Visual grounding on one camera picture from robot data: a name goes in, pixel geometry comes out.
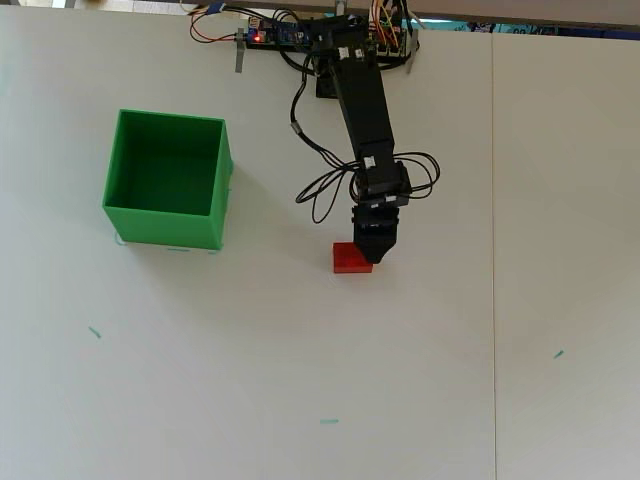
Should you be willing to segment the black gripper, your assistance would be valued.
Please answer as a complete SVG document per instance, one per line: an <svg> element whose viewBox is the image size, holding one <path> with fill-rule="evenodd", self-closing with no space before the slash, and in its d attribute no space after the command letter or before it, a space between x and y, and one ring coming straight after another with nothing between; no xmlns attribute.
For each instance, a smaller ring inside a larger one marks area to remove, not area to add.
<svg viewBox="0 0 640 480"><path fill-rule="evenodd" d="M399 208L409 202L407 168L392 162L387 167L360 169L353 176L353 191L353 242L368 263L379 264L396 244Z"/></svg>

